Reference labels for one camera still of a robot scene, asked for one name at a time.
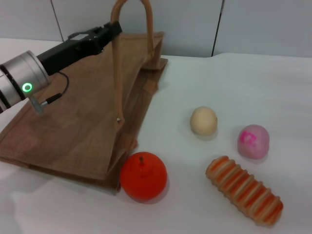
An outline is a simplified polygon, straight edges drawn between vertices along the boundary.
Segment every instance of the pink toy fruit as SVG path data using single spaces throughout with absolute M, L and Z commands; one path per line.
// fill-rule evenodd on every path
M 270 136 L 260 125 L 245 127 L 238 136 L 237 148 L 239 153 L 248 158 L 261 159 L 269 151 Z

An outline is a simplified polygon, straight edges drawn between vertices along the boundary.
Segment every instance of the orange striped object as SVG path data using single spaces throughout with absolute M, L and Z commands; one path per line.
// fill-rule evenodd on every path
M 262 182 L 242 170 L 227 156 L 211 162 L 206 170 L 212 183 L 241 211 L 256 223 L 273 225 L 281 216 L 283 203 Z

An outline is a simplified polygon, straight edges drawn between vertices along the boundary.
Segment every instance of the toy egg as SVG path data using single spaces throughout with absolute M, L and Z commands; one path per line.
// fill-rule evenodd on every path
M 237 148 L 239 153 L 247 158 L 261 159 L 269 151 L 270 136 L 260 125 L 249 125 L 239 134 Z
M 201 106 L 193 111 L 190 125 L 193 132 L 209 136 L 216 132 L 218 119 L 211 108 Z
M 166 187 L 165 164 L 159 157 L 149 152 L 133 154 L 121 168 L 120 183 L 131 198 L 140 201 L 150 200 Z

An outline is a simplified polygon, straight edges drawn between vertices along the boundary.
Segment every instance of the white tablecloth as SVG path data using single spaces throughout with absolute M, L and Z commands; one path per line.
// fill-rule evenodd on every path
M 0 63 L 59 42 L 0 39 Z M 312 60 L 222 54 L 165 56 L 169 63 L 140 130 L 137 151 L 165 163 L 169 186 L 146 204 L 84 184 L 0 163 L 1 234 L 310 234 L 312 232 Z M 0 131 L 23 103 L 0 115 Z M 218 117 L 218 134 L 195 136 L 198 106 Z M 239 131 L 260 124 L 270 133 L 261 162 L 242 158 Z M 205 177 L 212 159 L 228 155 L 284 203 L 272 228 L 256 226 Z

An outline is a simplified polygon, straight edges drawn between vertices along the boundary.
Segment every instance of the silver cylinder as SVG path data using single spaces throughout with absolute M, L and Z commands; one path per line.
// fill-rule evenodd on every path
M 8 77 L 0 70 L 0 90 L 11 106 L 21 101 L 21 98 Z M 0 100 L 0 108 L 5 110 L 5 105 Z
M 25 97 L 30 97 L 50 84 L 44 67 L 31 51 L 27 51 L 3 65 Z

